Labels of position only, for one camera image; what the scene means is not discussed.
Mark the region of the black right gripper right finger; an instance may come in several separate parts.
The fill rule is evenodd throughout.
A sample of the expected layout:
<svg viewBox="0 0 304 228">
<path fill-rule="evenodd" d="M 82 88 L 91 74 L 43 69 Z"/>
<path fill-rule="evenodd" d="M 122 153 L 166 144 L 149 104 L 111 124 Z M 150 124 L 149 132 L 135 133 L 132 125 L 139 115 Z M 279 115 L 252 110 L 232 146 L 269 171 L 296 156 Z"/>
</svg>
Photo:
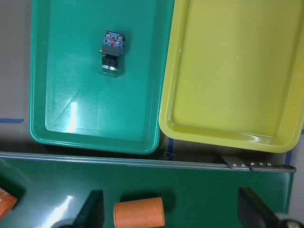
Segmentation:
<svg viewBox="0 0 304 228">
<path fill-rule="evenodd" d="M 280 227 L 280 219 L 250 188 L 238 188 L 237 200 L 237 215 L 243 228 Z"/>
</svg>

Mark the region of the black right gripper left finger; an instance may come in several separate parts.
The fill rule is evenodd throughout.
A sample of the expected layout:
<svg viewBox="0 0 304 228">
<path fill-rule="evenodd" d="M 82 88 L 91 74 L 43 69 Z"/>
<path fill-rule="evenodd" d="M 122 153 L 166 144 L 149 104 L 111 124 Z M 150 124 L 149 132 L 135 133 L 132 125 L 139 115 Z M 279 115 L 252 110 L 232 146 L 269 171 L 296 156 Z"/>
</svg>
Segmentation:
<svg viewBox="0 0 304 228">
<path fill-rule="evenodd" d="M 104 195 L 102 190 L 90 192 L 73 222 L 75 228 L 102 228 L 104 224 Z"/>
</svg>

